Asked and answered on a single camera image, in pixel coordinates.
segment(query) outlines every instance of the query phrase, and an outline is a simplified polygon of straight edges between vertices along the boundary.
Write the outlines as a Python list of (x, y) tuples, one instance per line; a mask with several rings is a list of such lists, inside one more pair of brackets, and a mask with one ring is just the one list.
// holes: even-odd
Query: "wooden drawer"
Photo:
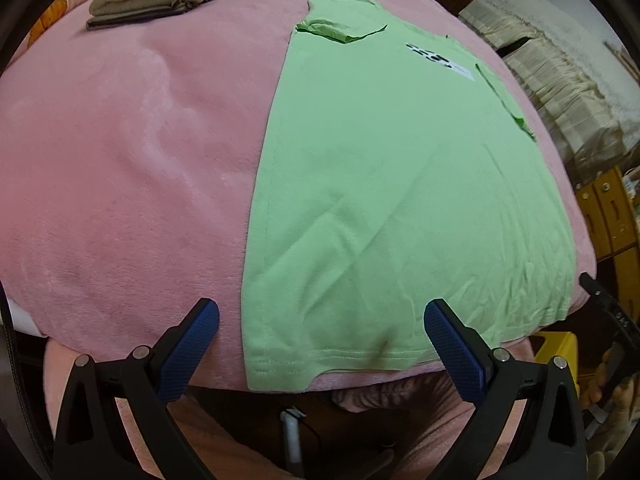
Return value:
[(640, 316), (640, 251), (637, 247), (614, 256), (618, 301), (633, 319)]
[(636, 242), (636, 215), (615, 167), (593, 183), (609, 231), (611, 249), (619, 251)]
[(600, 208), (600, 203), (596, 197), (596, 192), (593, 189), (593, 184), (579, 189), (575, 197), (578, 199), (578, 205), (584, 216), (584, 221), (587, 224), (596, 258), (601, 260), (611, 254), (612, 250), (607, 224), (605, 223), (602, 208)]

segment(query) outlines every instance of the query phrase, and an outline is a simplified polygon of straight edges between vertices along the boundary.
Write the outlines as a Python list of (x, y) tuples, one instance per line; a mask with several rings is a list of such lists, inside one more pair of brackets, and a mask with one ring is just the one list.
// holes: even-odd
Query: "black and white graphic print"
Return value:
[(427, 58), (429, 61), (433, 61), (434, 63), (440, 63), (442, 66), (446, 66), (447, 68), (452, 69), (454, 72), (457, 72), (460, 75), (463, 75), (468, 79), (471, 79), (471, 81), (475, 81), (472, 73), (469, 72), (469, 70), (467, 70), (465, 67), (459, 65), (458, 63), (449, 61), (446, 57), (440, 56), (440, 54), (436, 54), (431, 50), (424, 50), (423, 48), (412, 45), (411, 43), (407, 43), (406, 46), (409, 47), (409, 49), (415, 52), (416, 54), (420, 54), (420, 56)]

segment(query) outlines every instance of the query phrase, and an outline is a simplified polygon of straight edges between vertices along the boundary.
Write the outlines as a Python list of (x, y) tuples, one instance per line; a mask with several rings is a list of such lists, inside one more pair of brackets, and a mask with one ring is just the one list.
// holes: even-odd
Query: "yellow stool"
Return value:
[(580, 395), (578, 386), (578, 338), (573, 332), (536, 332), (533, 337), (542, 337), (544, 342), (536, 352), (537, 363), (547, 364), (550, 359), (559, 355), (569, 364), (571, 377), (574, 378), (575, 389)]

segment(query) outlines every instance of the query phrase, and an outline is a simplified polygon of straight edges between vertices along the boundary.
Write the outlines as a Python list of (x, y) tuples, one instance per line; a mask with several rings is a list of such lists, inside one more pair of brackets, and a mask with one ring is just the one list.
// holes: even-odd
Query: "pink fleece surface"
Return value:
[[(480, 38), (433, 0), (378, 0), (459, 40), (513, 92), (594, 273), (552, 140)], [(240, 288), (254, 179), (278, 77), (306, 0), (215, 0), (144, 25), (87, 32), (88, 2), (0, 79), (0, 276), (39, 329), (97, 360), (152, 345), (201, 296), (219, 335), (194, 384), (244, 390)], [(572, 308), (586, 296), (577, 286)], [(441, 369), (319, 376), (311, 390)]]

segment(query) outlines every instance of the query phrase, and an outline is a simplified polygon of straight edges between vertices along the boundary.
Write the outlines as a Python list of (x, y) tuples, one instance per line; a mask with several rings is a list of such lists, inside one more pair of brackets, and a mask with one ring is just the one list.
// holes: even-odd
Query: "pink pants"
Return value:
[[(510, 347), (520, 360), (532, 360), (528, 340)], [(44, 389), (47, 413), (55, 434), (58, 413), (75, 352), (49, 340), (44, 361)], [(411, 411), (409, 442), (404, 456), (393, 472), (392, 480), (424, 480), (444, 457), (457, 439), (473, 412), (473, 405), (463, 402), (446, 372), (435, 372), (409, 378), (394, 392), (394, 400), (383, 401), (385, 407), (405, 408)], [(358, 404), (359, 397), (369, 397), (371, 389), (380, 385), (347, 390), (341, 405)], [(118, 399), (118, 407), (133, 449), (142, 467), (162, 478), (144, 440), (134, 422), (126, 400)], [(172, 417), (184, 433), (200, 459), (219, 480), (280, 480), (294, 479), (290, 473), (276, 467), (259, 453), (235, 440), (194, 400), (183, 397), (168, 405)], [(493, 474), (502, 463), (516, 431), (524, 402), (514, 406), (494, 453), (486, 464), (481, 478)]]

